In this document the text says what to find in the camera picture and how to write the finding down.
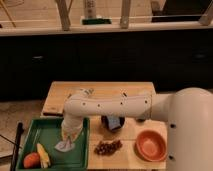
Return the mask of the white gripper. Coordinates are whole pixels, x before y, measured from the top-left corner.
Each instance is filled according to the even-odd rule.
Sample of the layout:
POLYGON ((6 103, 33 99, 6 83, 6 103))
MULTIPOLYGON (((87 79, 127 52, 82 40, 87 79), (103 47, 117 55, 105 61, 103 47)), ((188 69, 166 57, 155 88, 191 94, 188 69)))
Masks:
POLYGON ((75 142, 80 134, 82 133, 83 118, 72 115, 65 115, 62 121, 62 141, 66 141, 67 137, 70 138, 72 142, 75 142))

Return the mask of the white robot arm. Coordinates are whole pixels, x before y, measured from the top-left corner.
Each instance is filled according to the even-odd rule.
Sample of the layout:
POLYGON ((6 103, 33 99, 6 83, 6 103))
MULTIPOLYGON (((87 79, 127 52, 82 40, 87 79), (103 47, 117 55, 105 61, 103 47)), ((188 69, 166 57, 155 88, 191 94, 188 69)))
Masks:
POLYGON ((64 138, 76 140, 87 116, 110 115, 164 121, 167 171, 213 171, 213 93, 186 88, 169 94, 94 99, 81 89, 65 101, 64 138))

